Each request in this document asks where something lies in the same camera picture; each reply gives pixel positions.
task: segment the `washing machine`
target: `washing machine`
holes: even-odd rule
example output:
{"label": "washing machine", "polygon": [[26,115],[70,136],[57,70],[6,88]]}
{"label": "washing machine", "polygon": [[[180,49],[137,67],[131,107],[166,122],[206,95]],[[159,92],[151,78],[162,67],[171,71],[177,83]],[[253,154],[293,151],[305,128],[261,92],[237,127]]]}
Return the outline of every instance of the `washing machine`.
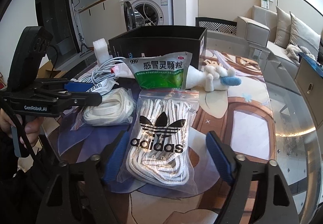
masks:
{"label": "washing machine", "polygon": [[172,0],[120,0],[127,31],[144,25],[173,25]]}

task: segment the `adidas logo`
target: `adidas logo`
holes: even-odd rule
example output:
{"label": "adidas logo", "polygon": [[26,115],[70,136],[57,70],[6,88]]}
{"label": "adidas logo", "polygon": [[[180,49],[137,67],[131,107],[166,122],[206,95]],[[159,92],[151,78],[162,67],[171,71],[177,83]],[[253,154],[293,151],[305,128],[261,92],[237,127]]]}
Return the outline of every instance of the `adidas logo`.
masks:
{"label": "adidas logo", "polygon": [[[182,129],[182,127],[185,125],[185,119],[177,120],[174,123],[171,123],[169,126],[167,126],[167,120],[168,119],[166,113],[162,112],[156,119],[155,125],[153,125],[148,118],[141,115],[139,119],[140,126],[143,130],[146,131],[148,135],[152,136],[152,139],[140,141],[139,138],[133,138],[130,141],[130,144],[133,147],[141,147],[148,150],[154,149],[155,151],[164,150],[165,152],[182,153],[184,147],[183,145],[164,145],[164,143],[165,138],[170,137],[172,134],[176,134],[179,130]],[[163,139],[163,141],[161,143],[157,142],[154,144],[155,137],[157,137],[158,139]]]}

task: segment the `black box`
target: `black box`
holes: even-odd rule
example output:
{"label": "black box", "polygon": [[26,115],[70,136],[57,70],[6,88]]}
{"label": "black box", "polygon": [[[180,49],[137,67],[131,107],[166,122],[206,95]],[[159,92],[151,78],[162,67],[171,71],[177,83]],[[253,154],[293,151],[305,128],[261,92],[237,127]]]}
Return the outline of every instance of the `black box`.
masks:
{"label": "black box", "polygon": [[153,57],[173,52],[193,54],[191,65],[201,69],[200,54],[206,48],[207,29],[195,26],[144,26],[109,40],[114,57]]}

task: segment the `sofa armrest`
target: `sofa armrest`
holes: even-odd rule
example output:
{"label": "sofa armrest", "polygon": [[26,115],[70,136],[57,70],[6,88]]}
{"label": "sofa armrest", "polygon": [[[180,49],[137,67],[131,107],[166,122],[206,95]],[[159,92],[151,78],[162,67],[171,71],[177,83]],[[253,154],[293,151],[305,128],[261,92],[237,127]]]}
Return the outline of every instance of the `sofa armrest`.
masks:
{"label": "sofa armrest", "polygon": [[238,16],[236,36],[266,47],[269,34],[270,29],[266,25],[243,16]]}

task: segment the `glass table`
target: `glass table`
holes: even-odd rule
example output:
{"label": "glass table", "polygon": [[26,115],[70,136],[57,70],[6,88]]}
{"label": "glass table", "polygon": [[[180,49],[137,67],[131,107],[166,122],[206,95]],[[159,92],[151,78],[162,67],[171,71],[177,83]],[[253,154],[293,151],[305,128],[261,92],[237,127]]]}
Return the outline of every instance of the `glass table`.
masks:
{"label": "glass table", "polygon": [[[254,53],[249,46],[209,38],[207,42],[204,64],[233,66],[244,87],[212,95],[197,89],[200,109],[190,129],[194,140],[189,144],[189,154],[199,194],[183,194],[138,180],[123,185],[115,181],[107,188],[112,209],[121,223],[214,223],[230,190],[219,179],[205,147],[205,133],[215,130],[223,142],[251,160],[266,163],[275,159],[293,194],[300,223],[309,223],[322,196],[321,153],[310,112],[293,79],[272,53],[260,52],[250,60]],[[138,97],[140,89],[134,80],[119,82]],[[207,107],[208,99],[216,104],[214,108]],[[62,115],[47,137],[57,157],[69,163],[100,153],[118,131],[126,128],[80,127],[77,133],[70,131],[75,116]],[[256,186],[252,182],[240,223],[248,223]]]}

